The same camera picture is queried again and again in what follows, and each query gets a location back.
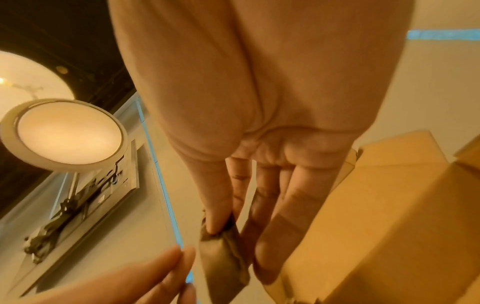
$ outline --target small wrapped object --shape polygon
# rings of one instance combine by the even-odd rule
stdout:
[[[222,232],[210,235],[205,219],[198,246],[212,304],[228,304],[249,284],[249,267],[240,251],[240,234],[233,216]]]

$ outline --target blue line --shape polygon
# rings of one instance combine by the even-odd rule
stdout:
[[[480,41],[480,29],[470,30],[411,30],[408,40],[464,40]]]
[[[160,181],[160,188],[161,188],[161,192],[162,192],[162,195],[163,195],[163,199],[165,201],[166,209],[168,211],[168,215],[170,217],[171,226],[173,228],[173,234],[175,235],[175,241],[180,246],[180,248],[183,248],[184,247],[184,241],[182,240],[182,236],[181,236],[180,230],[179,230],[179,225],[177,224],[177,219],[175,218],[174,210],[172,208],[172,204],[170,203],[169,194],[167,192],[167,186],[165,185],[165,180],[164,180],[164,177],[162,175],[162,171],[160,170],[157,155],[155,154],[154,146],[153,146],[152,140],[150,138],[150,134],[149,134],[149,131],[148,131],[148,128],[147,128],[147,124],[145,123],[144,112],[142,110],[142,106],[141,106],[140,102],[141,102],[141,99],[140,99],[140,97],[138,97],[137,100],[135,101],[136,108],[138,110],[138,115],[140,117],[141,125],[143,127],[144,132],[145,132],[146,141],[148,143],[148,147],[150,149],[150,153],[151,153],[154,165],[155,165],[156,174],[157,174],[158,179]],[[192,271],[190,271],[188,273],[188,276],[186,277],[186,283],[193,283],[193,282],[194,282],[194,274],[192,273]]]
[[[64,189],[65,181],[67,180],[68,175],[69,175],[68,173],[65,173],[65,177],[63,178],[63,181],[61,182],[60,190],[58,191],[58,193],[56,195],[55,204],[53,204],[53,208],[50,211],[50,219],[53,217],[53,215],[55,213],[55,210],[57,209],[57,206],[58,206],[59,201],[60,201],[60,195],[62,194],[62,190]]]

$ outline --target dark background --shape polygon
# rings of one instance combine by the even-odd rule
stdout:
[[[78,100],[111,113],[135,91],[117,49],[106,0],[2,0],[0,50],[44,65]],[[58,73],[57,66],[68,73]],[[18,160],[0,143],[0,218],[49,174]]]

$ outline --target human hand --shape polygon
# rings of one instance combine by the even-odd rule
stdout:
[[[375,120],[413,0],[110,0],[125,65],[188,166],[209,233],[238,217],[271,283]]]
[[[195,288],[185,283],[194,260],[195,249],[175,246],[146,263],[9,304],[170,304],[177,295],[178,304],[195,304]]]

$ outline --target open cardboard box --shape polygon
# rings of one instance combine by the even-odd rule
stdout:
[[[480,303],[480,137],[456,157],[428,131],[352,150],[267,292],[277,304]]]

